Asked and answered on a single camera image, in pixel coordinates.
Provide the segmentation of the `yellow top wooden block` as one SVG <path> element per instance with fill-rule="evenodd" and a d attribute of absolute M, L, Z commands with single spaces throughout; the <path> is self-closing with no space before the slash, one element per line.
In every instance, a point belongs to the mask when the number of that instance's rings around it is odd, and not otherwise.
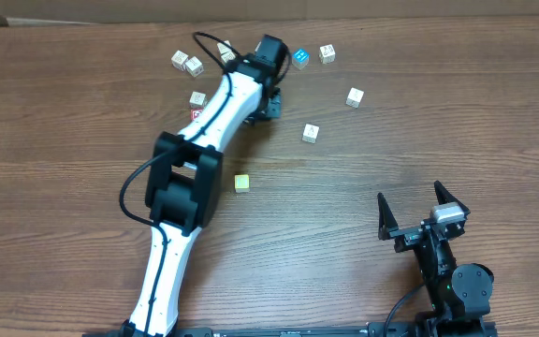
<path fill-rule="evenodd" d="M 250 191 L 250 178 L 247 174 L 240 174 L 234 177 L 234 188 L 236 193 L 246 193 Z"/>

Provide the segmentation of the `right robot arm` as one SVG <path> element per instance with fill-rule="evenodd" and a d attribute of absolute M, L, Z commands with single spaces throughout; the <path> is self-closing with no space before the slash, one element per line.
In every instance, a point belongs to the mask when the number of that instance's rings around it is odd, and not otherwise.
<path fill-rule="evenodd" d="M 459 265 L 449 242 L 465 233 L 470 209 L 443 185 L 434 183 L 438 204 L 417 227 L 401 229 L 385 196 L 377 195 L 379 210 L 378 238 L 392 240 L 397 253 L 415 254 L 422 283 L 405 294 L 390 310 L 385 322 L 370 323 L 369 334 L 380 336 L 496 336 L 490 313 L 493 272 L 482 264 Z M 419 290 L 426 289 L 431 310 L 421 312 L 412 322 L 394 321 L 402 305 Z"/>

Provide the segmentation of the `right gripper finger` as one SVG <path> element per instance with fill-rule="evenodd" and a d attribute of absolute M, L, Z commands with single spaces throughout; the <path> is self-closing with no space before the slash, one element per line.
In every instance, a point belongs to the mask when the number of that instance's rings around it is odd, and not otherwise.
<path fill-rule="evenodd" d="M 378 238 L 382 241 L 390 240 L 391 233 L 399 229 L 398 222 L 383 193 L 377 195 L 377 201 L 379 210 Z"/>
<path fill-rule="evenodd" d="M 458 200 L 456 197 L 454 197 L 440 181 L 434 182 L 434 190 L 436 197 L 438 199 L 438 202 L 440 205 L 444 205 L 447 203 L 453 203 L 456 202 L 459 207 L 463 210 L 465 215 L 470 214 L 470 209 L 465 206 L 460 200 Z"/>

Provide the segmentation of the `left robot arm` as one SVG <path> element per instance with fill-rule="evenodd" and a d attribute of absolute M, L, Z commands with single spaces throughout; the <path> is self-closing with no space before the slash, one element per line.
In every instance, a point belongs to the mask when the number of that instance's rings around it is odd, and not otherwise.
<path fill-rule="evenodd" d="M 178 134 L 162 133 L 151 159 L 125 180 L 149 173 L 139 222 L 152 231 L 150 256 L 138 303 L 118 336 L 170 336 L 178 321 L 183 276 L 194 242 L 217 207 L 224 151 L 240 125 L 280 115 L 279 83 L 292 55 L 278 37 L 265 35 L 253 53 L 221 62 L 222 79 L 202 113 Z"/>

